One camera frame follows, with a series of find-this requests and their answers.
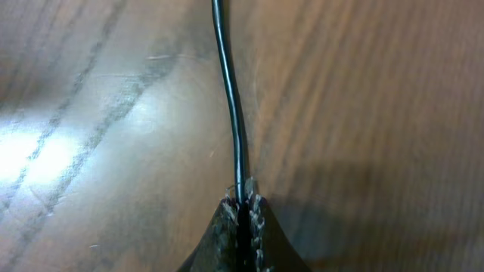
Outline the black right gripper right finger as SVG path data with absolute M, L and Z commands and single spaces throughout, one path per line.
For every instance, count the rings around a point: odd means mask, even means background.
M 249 204 L 250 248 L 257 272 L 309 272 L 286 238 L 267 199 L 253 195 Z

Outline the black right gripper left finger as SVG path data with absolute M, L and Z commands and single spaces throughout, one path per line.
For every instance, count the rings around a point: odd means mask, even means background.
M 234 200 L 222 199 L 200 242 L 178 271 L 236 271 L 237 216 Z

